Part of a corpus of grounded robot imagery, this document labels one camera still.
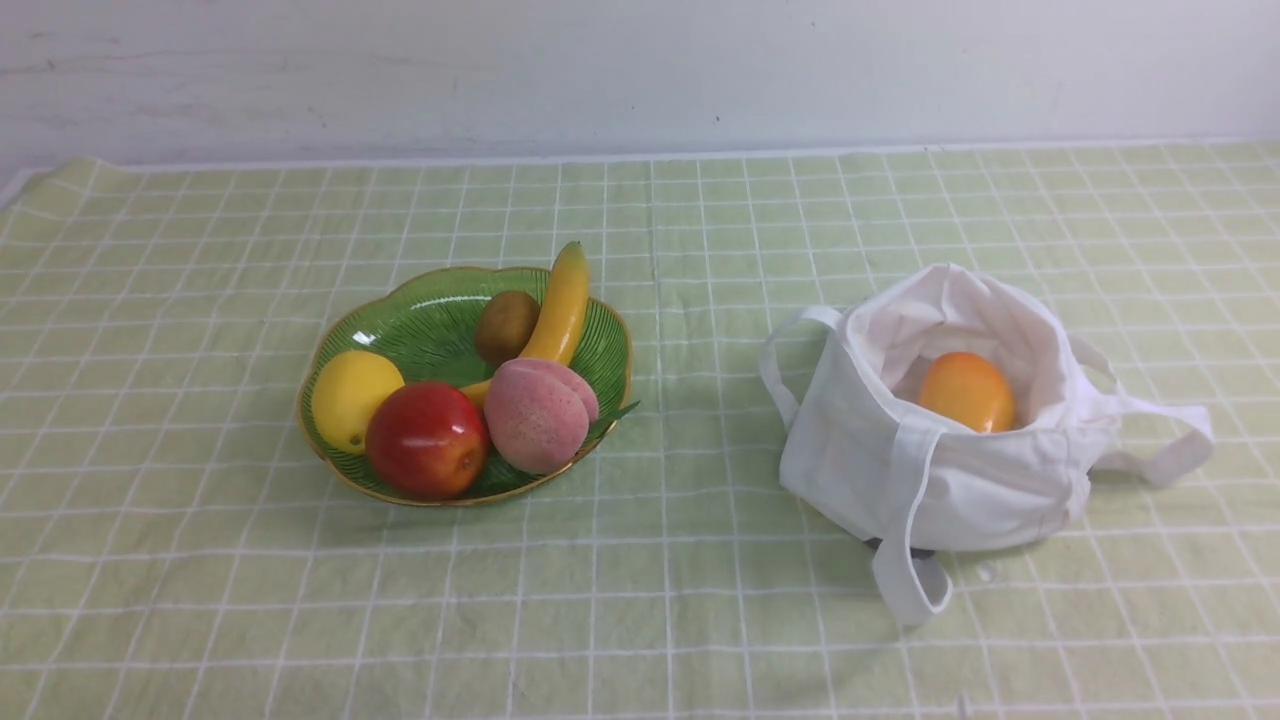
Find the wall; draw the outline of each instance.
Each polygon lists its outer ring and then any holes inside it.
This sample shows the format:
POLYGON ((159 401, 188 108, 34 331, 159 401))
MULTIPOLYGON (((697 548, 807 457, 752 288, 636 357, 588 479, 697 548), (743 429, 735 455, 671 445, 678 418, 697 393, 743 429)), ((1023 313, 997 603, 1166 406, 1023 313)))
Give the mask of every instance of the wall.
POLYGON ((1276 0, 12 1, 0 170, 1276 135, 1276 0))

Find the red apple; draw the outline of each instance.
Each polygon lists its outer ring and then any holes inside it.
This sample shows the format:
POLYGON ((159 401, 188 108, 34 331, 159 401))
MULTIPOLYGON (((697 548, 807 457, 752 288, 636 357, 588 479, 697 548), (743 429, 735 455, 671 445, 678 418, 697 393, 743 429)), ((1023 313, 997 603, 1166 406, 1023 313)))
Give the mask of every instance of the red apple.
POLYGON ((408 383, 383 401, 365 436, 369 462, 387 484, 416 500, 452 500, 480 477, 489 430, 461 389, 408 383))

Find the green checkered tablecloth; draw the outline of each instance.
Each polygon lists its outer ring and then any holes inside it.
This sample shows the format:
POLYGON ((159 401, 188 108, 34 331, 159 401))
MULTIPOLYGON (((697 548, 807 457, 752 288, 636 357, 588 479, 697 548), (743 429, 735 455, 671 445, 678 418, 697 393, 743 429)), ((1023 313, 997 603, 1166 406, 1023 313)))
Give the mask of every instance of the green checkered tablecloth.
MULTIPOLYGON (((1280 717, 1280 145, 32 178, 0 214, 0 715, 1280 717), (581 241, 641 402, 492 507, 329 477, 293 424, 328 323, 581 241), (1210 407, 1167 491, 946 557, 901 633, 778 486, 771 324, 955 261, 1129 389, 1210 407)), ((796 331, 803 388, 822 337, 796 331)), ((1170 430, 1126 427, 1142 450, 1170 430)))

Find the tote bag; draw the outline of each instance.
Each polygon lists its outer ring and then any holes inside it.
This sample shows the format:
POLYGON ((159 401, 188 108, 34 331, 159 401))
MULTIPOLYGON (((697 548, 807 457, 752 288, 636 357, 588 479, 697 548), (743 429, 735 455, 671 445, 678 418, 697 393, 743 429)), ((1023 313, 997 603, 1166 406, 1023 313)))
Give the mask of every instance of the tote bag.
POLYGON ((846 311, 797 310, 764 341, 760 377, 787 428, 785 488, 874 544, 881 597, 902 625, 951 598, 941 552, 1005 550, 1080 519, 1089 471, 1134 473, 1169 486, 1213 454, 1208 411, 1130 397, 1107 359, 1071 336, 1029 293, 959 265, 929 265, 846 311), (776 343, 815 322, 827 342, 803 402, 783 386, 776 343), (913 402, 913 378, 951 351, 995 363, 1018 400, 1019 425, 978 433, 913 402), (1091 368, 1114 389, 1103 392, 1091 368), (1151 414, 1189 429, 1142 459, 1112 450, 1121 418, 1151 414))

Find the banana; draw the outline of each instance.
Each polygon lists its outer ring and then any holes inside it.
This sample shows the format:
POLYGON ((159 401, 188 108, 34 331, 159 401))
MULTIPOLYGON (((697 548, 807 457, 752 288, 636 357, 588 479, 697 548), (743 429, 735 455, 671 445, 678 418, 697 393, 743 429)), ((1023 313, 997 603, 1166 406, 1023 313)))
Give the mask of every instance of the banana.
MULTIPOLYGON (((582 243, 570 242, 556 256, 538 323, 520 357, 540 357, 562 365, 573 360, 586 327, 590 284, 591 268, 586 263, 582 243)), ((462 393, 483 410, 489 396, 489 380, 470 384, 462 388, 462 393)))

